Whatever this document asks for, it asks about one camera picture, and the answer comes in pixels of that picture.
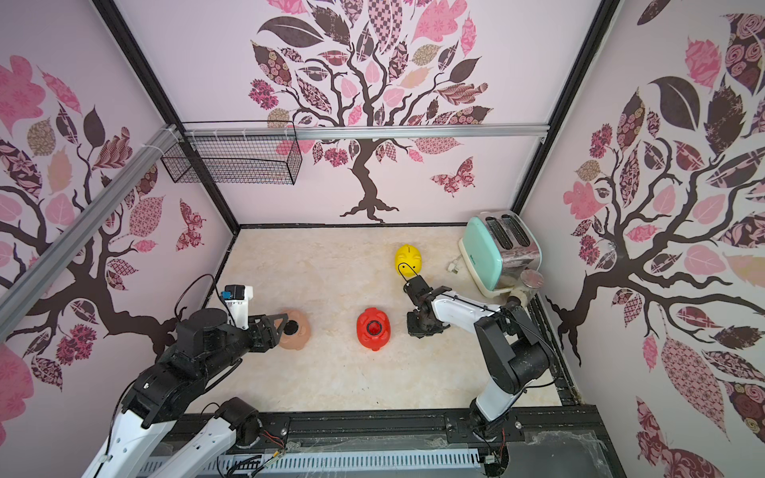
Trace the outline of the black plug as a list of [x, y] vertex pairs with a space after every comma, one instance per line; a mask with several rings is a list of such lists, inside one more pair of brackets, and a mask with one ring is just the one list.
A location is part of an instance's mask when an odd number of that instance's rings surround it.
[[283, 334], [286, 336], [295, 335], [299, 331], [299, 324], [296, 321], [288, 321], [285, 325]]

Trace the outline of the peach piggy bank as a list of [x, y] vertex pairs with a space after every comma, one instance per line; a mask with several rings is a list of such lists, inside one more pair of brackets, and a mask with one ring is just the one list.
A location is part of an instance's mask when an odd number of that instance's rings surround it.
[[299, 331], [296, 333], [296, 337], [290, 347], [281, 348], [289, 351], [303, 350], [312, 337], [311, 324], [308, 315], [297, 309], [284, 309], [282, 313], [288, 314], [291, 319], [294, 319], [299, 324]]

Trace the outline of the red piggy bank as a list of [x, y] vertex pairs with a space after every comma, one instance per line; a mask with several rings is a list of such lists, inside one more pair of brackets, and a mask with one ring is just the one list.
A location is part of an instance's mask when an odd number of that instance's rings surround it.
[[382, 350], [392, 334], [388, 315], [377, 308], [368, 308], [360, 314], [356, 330], [360, 344], [373, 352]]

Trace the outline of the yellow piggy bank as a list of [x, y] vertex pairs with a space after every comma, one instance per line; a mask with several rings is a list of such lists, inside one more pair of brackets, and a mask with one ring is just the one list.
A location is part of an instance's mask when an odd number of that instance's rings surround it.
[[416, 247], [406, 244], [396, 251], [394, 266], [404, 279], [412, 279], [422, 272], [422, 253]]

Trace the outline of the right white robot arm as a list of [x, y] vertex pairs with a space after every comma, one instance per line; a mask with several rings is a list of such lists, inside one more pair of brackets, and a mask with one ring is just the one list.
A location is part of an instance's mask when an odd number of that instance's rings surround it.
[[472, 421], [485, 427], [502, 418], [531, 382], [555, 368], [555, 352], [516, 297], [500, 305], [474, 302], [448, 287], [432, 288], [420, 276], [402, 287], [414, 310], [408, 334], [422, 339], [456, 327], [474, 334], [490, 377], [471, 403]]

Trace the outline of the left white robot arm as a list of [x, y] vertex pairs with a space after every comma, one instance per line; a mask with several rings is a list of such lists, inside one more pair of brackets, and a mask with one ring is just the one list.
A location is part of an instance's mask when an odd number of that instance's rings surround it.
[[[288, 322], [286, 314], [260, 315], [233, 325], [220, 309], [193, 313], [179, 325], [177, 342], [126, 388], [107, 439], [85, 476], [137, 476], [187, 408], [225, 380], [246, 355], [276, 348]], [[262, 438], [284, 444], [266, 430], [255, 407], [231, 398], [154, 474], [194, 477], [234, 446], [250, 447]]]

